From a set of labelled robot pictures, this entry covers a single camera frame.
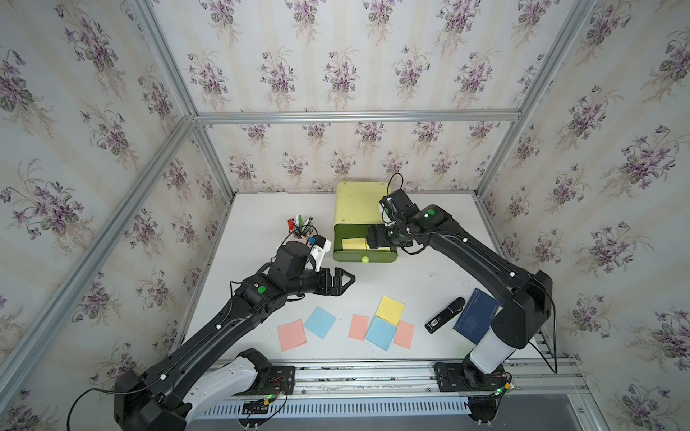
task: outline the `table surface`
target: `table surface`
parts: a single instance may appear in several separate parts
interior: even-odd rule
[[[411,194],[410,198],[420,209],[432,203],[440,206],[470,234],[493,249],[471,195]],[[208,323],[227,302],[230,280],[245,279],[275,254],[280,241],[288,234],[287,219],[296,214],[303,218],[314,217],[313,224],[319,233],[333,240],[334,209],[334,194],[238,194],[186,338]],[[323,266],[331,268],[331,273],[339,266],[354,274],[357,281],[340,297],[308,294],[301,301],[287,303],[242,337],[221,359],[232,360],[248,348],[257,348],[271,361],[461,359],[474,347],[453,329],[457,317],[434,334],[424,328],[426,322],[455,298],[469,300],[475,288],[487,292],[465,270],[436,250],[429,248],[415,256],[401,252],[394,263],[367,264],[335,262],[331,251],[324,258]],[[405,304],[402,320],[415,326],[410,350],[391,344],[385,351],[368,341],[348,338],[352,315],[367,316],[370,325],[384,295]],[[282,352],[277,327],[298,319],[306,323],[317,306],[337,319],[326,338],[320,339],[305,330],[306,345]],[[536,359],[539,355],[527,346],[512,357]]]

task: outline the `pink sticky note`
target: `pink sticky note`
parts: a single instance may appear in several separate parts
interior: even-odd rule
[[[366,326],[369,322],[367,316],[360,316],[359,314],[352,315],[352,324],[350,325],[350,337],[353,340],[364,341],[366,335]]]
[[[292,323],[279,326],[278,338],[280,339],[280,350],[283,352],[306,344],[306,336],[304,335],[302,321],[296,320]]]
[[[403,322],[402,320],[397,324],[397,331],[395,331],[394,344],[398,344],[406,349],[412,347],[412,336],[415,334],[415,326],[411,323]]]

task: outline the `yellow sticky note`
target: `yellow sticky note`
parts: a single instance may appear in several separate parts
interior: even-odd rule
[[[391,325],[397,326],[404,308],[405,304],[384,295],[379,304],[379,309],[376,310],[376,315]]]
[[[343,239],[343,250],[370,250],[365,238]]]

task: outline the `wall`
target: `wall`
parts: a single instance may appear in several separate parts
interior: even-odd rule
[[[488,199],[611,429],[690,419],[690,4],[600,1]]]
[[[126,2],[34,6],[0,3],[0,361],[180,119]],[[157,362],[223,208],[185,143],[0,429],[63,429],[80,392]],[[86,397],[76,415],[117,427],[109,397]]]
[[[517,108],[571,0],[152,3],[199,112]],[[473,189],[507,122],[215,126],[241,192]]]

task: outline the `book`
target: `book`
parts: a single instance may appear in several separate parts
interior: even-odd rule
[[[479,344],[484,334],[489,330],[491,320],[499,308],[498,301],[483,291],[475,289],[453,329],[474,344]]]

